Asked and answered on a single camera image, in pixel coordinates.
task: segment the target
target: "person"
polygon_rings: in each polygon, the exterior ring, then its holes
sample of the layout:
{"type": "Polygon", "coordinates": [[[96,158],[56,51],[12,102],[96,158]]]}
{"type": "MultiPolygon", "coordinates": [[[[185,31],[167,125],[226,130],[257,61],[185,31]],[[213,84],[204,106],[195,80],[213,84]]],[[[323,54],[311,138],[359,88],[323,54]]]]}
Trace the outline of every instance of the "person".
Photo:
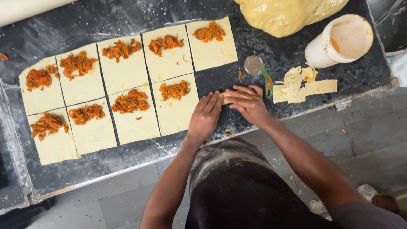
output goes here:
{"type": "Polygon", "coordinates": [[[369,204],[331,161],[274,119],[260,87],[233,88],[226,90],[229,108],[269,135],[332,221],[312,213],[254,145],[232,139],[197,152],[216,129],[223,100],[216,91],[196,105],[181,147],[151,193],[142,229],[172,228],[188,175],[185,228],[407,228],[400,216],[369,204]]]}

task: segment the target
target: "yellow dough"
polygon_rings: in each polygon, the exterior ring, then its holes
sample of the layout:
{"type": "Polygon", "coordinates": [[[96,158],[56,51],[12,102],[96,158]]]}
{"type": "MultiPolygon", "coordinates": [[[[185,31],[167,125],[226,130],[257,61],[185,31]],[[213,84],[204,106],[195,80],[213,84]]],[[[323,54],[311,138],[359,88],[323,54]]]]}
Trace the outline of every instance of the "yellow dough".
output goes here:
{"type": "Polygon", "coordinates": [[[201,27],[207,27],[210,22],[211,21],[201,21],[186,24],[196,71],[238,61],[228,16],[215,20],[216,24],[225,31],[226,36],[223,36],[223,41],[217,41],[216,38],[213,38],[212,41],[204,43],[195,36],[192,36],[195,30],[201,27]]]}
{"type": "Polygon", "coordinates": [[[246,21],[274,37],[286,37],[341,10],[348,0],[235,0],[246,21]]]}
{"type": "Polygon", "coordinates": [[[97,120],[96,117],[94,117],[87,121],[85,125],[75,125],[73,119],[69,117],[78,154],[87,154],[117,146],[112,118],[110,117],[109,106],[105,97],[69,106],[66,109],[69,112],[70,109],[78,109],[85,105],[90,106],[95,103],[103,107],[102,111],[106,116],[102,119],[97,120]]]}
{"type": "Polygon", "coordinates": [[[118,63],[116,63],[116,59],[109,59],[102,56],[103,48],[108,48],[109,45],[115,46],[114,43],[118,40],[122,40],[122,42],[128,46],[134,46],[130,45],[132,38],[141,44],[140,34],[130,37],[113,38],[97,43],[103,79],[105,81],[108,95],[148,84],[149,79],[147,76],[146,62],[144,61],[143,48],[131,54],[127,59],[120,57],[118,63]]]}
{"type": "Polygon", "coordinates": [[[151,82],[159,82],[194,72],[185,24],[164,27],[143,33],[143,46],[151,82]],[[183,39],[182,43],[184,46],[182,48],[175,47],[167,50],[161,49],[162,57],[159,57],[149,50],[150,41],[157,39],[157,37],[164,38],[167,34],[171,36],[177,36],[178,34],[178,40],[183,39]]]}
{"type": "Polygon", "coordinates": [[[105,96],[105,89],[103,88],[102,76],[100,71],[100,63],[99,61],[93,63],[93,71],[90,71],[88,74],[84,76],[77,76],[73,80],[69,80],[69,78],[63,75],[63,71],[65,68],[62,68],[60,65],[60,59],[65,59],[68,57],[70,53],[73,55],[79,54],[81,51],[86,51],[86,56],[88,58],[97,58],[98,59],[98,51],[96,49],[96,43],[85,45],[81,48],[77,48],[67,53],[63,53],[57,55],[57,66],[58,72],[61,74],[61,86],[62,86],[62,93],[65,99],[65,103],[67,106],[83,103],[92,99],[98,99],[105,96]]]}
{"type": "MultiPolygon", "coordinates": [[[[137,110],[133,113],[121,114],[119,111],[113,112],[114,123],[116,125],[117,135],[119,136],[119,142],[121,145],[134,141],[160,137],[153,98],[150,92],[150,85],[140,86],[136,89],[146,93],[149,97],[147,101],[150,107],[146,111],[137,110]]],[[[123,91],[123,94],[127,95],[129,91],[130,90],[123,91]]],[[[122,95],[121,92],[109,96],[110,104],[113,105],[117,97],[120,95],[122,95]]]]}
{"type": "MultiPolygon", "coordinates": [[[[50,136],[47,135],[43,141],[40,141],[38,136],[34,138],[41,165],[80,158],[80,154],[77,154],[74,137],[71,126],[69,125],[68,115],[65,107],[52,110],[49,113],[58,115],[61,118],[62,123],[66,122],[68,124],[69,134],[65,133],[62,127],[56,134],[50,136]]],[[[28,123],[30,125],[34,124],[40,117],[42,117],[41,114],[27,116],[28,123]]]]}
{"type": "Polygon", "coordinates": [[[168,79],[163,82],[153,83],[153,93],[161,135],[166,136],[187,130],[189,120],[191,119],[192,113],[195,110],[195,106],[199,102],[194,74],[192,73],[168,79]],[[173,100],[170,98],[166,101],[161,101],[161,83],[165,83],[168,86],[171,84],[180,83],[181,80],[185,80],[190,83],[190,92],[186,96],[183,96],[181,100],[173,100]]]}
{"type": "Polygon", "coordinates": [[[25,69],[18,77],[26,115],[38,114],[65,106],[61,84],[59,83],[59,79],[55,77],[55,74],[51,74],[51,85],[44,87],[44,90],[41,90],[41,88],[33,88],[33,91],[27,90],[26,77],[28,72],[30,72],[31,69],[43,70],[46,66],[52,64],[56,64],[55,56],[40,60],[38,63],[25,69]]]}

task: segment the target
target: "dough ball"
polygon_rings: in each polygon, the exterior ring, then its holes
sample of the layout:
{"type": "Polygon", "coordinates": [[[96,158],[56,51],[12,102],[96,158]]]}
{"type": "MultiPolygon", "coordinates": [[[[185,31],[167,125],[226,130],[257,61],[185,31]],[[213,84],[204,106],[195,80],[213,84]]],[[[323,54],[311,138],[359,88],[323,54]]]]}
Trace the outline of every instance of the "dough ball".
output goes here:
{"type": "Polygon", "coordinates": [[[235,0],[246,21],[274,37],[286,37],[341,10],[348,0],[235,0]]]}

